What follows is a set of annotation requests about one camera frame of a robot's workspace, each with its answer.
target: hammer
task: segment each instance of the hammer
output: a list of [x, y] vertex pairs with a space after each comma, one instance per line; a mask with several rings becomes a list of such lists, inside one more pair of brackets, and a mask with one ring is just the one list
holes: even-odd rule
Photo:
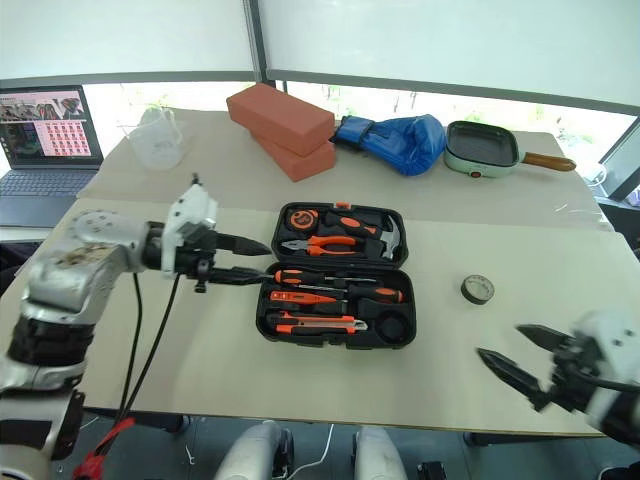
[[327, 212], [327, 215], [324, 219], [324, 223], [327, 226], [340, 225], [347, 233], [350, 233], [357, 237], [375, 238], [376, 240], [381, 240], [384, 243], [382, 258], [391, 260], [393, 258], [393, 252], [400, 244], [400, 230], [398, 229], [398, 225], [396, 225], [396, 222], [393, 220], [393, 217], [391, 217], [391, 215], [389, 215], [389, 221], [391, 222], [391, 230], [387, 231], [362, 223], [355, 218], [342, 217], [333, 212]]

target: toolbox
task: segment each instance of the toolbox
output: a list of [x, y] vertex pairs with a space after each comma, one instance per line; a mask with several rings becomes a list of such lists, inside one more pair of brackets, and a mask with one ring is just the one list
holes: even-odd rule
[[272, 341], [402, 348], [416, 335], [402, 216], [346, 203], [289, 203], [260, 289], [256, 326]]

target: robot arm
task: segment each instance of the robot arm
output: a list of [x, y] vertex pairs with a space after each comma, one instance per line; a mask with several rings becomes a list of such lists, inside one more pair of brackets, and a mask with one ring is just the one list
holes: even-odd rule
[[555, 403], [584, 412], [592, 427], [640, 449], [640, 331], [631, 319], [592, 312], [575, 324], [573, 336], [542, 325], [517, 328], [553, 353], [552, 386], [545, 392], [511, 359], [478, 349], [498, 378], [525, 395], [536, 411]]
[[34, 259], [7, 353], [0, 357], [0, 476], [41, 479], [50, 460], [71, 453], [93, 330], [121, 273], [145, 268], [206, 283], [258, 283], [263, 274], [214, 268], [216, 249], [271, 253], [261, 243], [215, 231], [216, 203], [197, 181], [165, 224], [115, 212], [74, 218], [60, 247]]

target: red brick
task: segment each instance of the red brick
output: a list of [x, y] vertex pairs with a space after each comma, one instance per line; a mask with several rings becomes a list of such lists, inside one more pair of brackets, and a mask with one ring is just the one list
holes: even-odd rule
[[333, 168], [336, 163], [335, 149], [329, 141], [309, 155], [301, 156], [253, 132], [251, 135], [294, 182]]
[[298, 155], [322, 146], [335, 128], [333, 113], [263, 83], [227, 98], [234, 122]]

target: laptop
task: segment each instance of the laptop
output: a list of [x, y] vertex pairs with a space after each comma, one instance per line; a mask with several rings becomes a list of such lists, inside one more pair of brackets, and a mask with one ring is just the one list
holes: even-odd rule
[[0, 226], [55, 226], [102, 163], [82, 86], [0, 89], [0, 146]]

